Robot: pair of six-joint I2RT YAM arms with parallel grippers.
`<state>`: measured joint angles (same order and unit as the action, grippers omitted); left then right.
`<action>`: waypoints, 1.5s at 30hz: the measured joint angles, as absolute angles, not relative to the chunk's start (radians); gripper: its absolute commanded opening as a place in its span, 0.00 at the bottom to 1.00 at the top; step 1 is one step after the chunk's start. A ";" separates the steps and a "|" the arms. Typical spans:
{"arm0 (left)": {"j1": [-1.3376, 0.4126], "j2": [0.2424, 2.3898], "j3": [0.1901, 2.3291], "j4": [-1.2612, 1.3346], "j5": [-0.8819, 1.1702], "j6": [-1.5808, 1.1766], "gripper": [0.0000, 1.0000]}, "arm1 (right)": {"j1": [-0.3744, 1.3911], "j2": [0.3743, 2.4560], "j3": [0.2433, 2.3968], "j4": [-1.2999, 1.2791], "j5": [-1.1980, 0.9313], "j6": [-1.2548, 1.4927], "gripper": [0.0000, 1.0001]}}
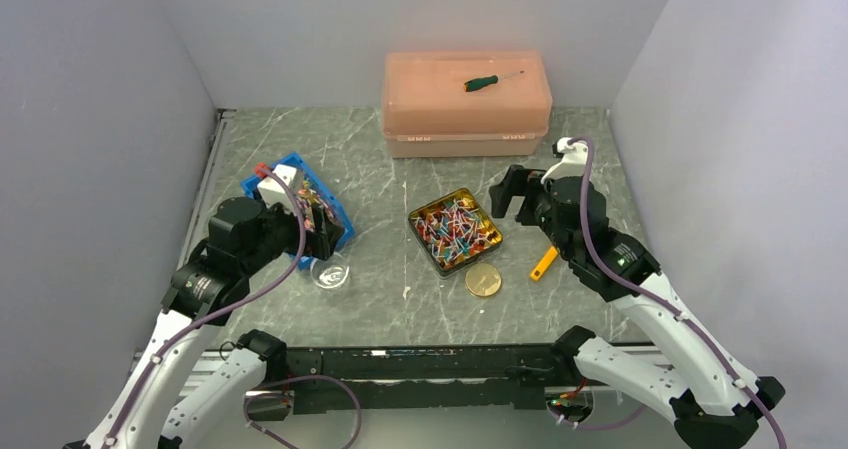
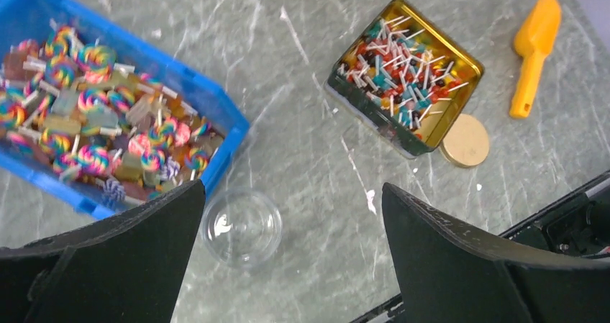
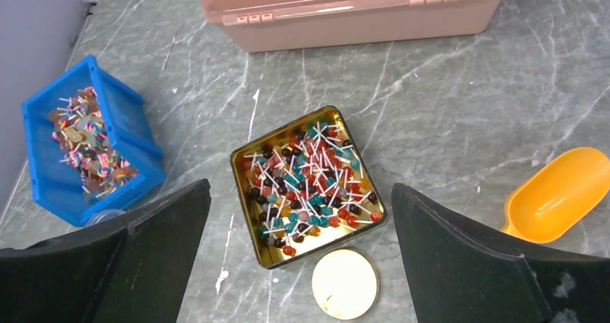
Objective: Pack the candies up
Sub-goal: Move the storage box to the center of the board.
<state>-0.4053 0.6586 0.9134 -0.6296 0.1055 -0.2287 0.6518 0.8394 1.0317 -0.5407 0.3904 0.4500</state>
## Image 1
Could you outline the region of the gold square candy tin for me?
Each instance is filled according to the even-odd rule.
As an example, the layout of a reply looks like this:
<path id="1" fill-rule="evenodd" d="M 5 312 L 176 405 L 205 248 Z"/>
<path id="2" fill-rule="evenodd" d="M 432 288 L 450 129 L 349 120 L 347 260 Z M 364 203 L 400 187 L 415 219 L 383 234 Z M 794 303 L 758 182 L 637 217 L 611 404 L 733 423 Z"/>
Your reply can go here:
<path id="1" fill-rule="evenodd" d="M 467 188 L 412 210 L 406 222 L 442 278 L 473 265 L 503 244 L 503 234 Z"/>

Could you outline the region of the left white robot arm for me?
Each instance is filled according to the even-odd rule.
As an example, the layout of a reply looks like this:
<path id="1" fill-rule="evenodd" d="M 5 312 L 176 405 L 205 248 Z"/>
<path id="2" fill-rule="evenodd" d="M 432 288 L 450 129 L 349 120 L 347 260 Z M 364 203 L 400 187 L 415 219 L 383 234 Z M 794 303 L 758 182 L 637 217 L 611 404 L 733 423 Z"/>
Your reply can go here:
<path id="1" fill-rule="evenodd" d="M 185 382 L 227 324 L 255 300 L 251 277 L 282 254 L 327 260 L 345 229 L 325 208 L 299 210 L 233 197 L 218 206 L 209 234 L 172 276 L 153 334 L 101 423 L 74 448 L 195 448 L 226 408 L 255 386 L 272 389 L 287 375 L 286 345 L 260 330 L 243 335 L 222 367 L 187 397 Z"/>

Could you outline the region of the orange plastic scoop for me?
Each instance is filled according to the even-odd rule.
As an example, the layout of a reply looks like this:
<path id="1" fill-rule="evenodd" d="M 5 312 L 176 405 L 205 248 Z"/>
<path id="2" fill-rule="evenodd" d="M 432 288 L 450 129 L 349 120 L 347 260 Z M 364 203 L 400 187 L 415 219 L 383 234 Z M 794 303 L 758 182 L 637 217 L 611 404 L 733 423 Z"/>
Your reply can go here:
<path id="1" fill-rule="evenodd" d="M 534 282 L 540 281 L 558 257 L 558 249 L 551 245 L 529 273 L 530 279 Z"/>

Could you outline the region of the clear glass jar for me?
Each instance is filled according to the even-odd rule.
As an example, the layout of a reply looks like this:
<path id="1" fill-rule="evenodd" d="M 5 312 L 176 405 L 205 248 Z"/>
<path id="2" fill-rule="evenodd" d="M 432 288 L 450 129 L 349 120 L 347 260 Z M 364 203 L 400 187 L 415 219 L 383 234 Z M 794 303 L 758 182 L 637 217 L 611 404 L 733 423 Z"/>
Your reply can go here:
<path id="1" fill-rule="evenodd" d="M 336 253 L 327 260 L 315 258 L 309 268 L 312 282 L 323 290 L 338 290 L 347 282 L 350 266 L 345 255 Z"/>

